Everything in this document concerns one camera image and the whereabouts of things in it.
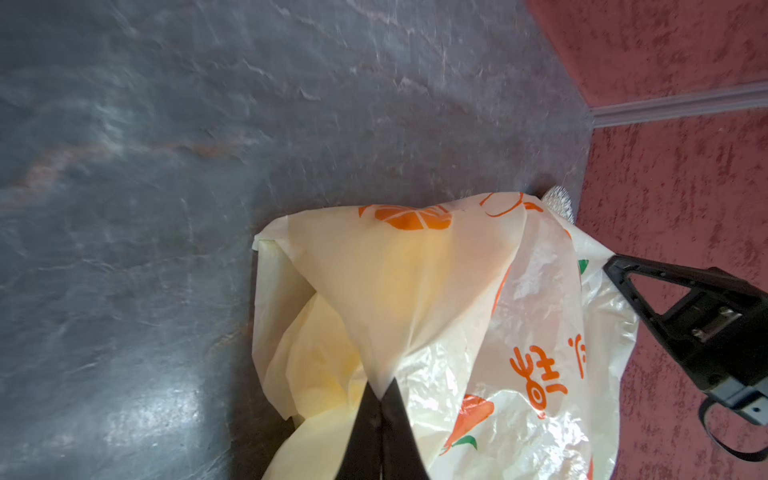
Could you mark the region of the fruit print plastic bag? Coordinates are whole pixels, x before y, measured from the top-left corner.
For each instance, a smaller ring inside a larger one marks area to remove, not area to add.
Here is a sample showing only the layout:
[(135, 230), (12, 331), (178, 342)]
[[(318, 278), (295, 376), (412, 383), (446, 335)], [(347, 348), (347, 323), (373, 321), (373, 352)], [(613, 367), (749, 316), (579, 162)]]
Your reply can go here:
[(638, 319), (611, 251), (521, 192), (272, 221), (252, 359), (295, 430), (269, 479), (331, 479), (397, 380), (429, 479), (608, 479)]

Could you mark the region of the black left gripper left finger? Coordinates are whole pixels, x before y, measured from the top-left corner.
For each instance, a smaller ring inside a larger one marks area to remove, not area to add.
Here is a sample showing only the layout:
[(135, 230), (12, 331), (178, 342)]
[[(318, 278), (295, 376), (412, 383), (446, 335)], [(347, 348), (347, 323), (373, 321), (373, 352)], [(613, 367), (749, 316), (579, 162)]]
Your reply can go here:
[(366, 385), (336, 480), (380, 480), (382, 476), (381, 402)]

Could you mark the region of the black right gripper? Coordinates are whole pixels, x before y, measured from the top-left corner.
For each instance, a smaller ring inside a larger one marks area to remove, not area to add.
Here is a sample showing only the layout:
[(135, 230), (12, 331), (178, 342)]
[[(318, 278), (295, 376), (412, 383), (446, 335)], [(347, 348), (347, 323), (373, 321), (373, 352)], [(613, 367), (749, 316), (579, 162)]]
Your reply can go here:
[[(767, 425), (767, 293), (721, 269), (615, 255), (603, 267), (658, 343), (711, 400), (753, 425)], [(659, 312), (640, 277), (684, 295)]]

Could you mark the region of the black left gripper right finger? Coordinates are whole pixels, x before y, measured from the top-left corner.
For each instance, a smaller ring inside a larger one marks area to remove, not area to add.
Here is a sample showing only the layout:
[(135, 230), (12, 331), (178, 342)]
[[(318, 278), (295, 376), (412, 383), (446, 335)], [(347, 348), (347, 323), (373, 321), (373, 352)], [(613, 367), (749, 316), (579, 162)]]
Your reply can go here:
[(429, 480), (396, 379), (381, 405), (381, 460), (383, 480)]

